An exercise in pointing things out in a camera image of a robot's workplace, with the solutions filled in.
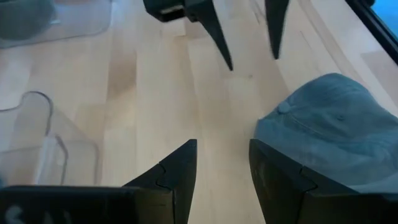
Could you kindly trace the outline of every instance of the gray fabric cap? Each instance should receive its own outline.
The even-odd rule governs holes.
[[[300,87],[258,121],[255,138],[358,192],[398,192],[398,119],[343,75]]]

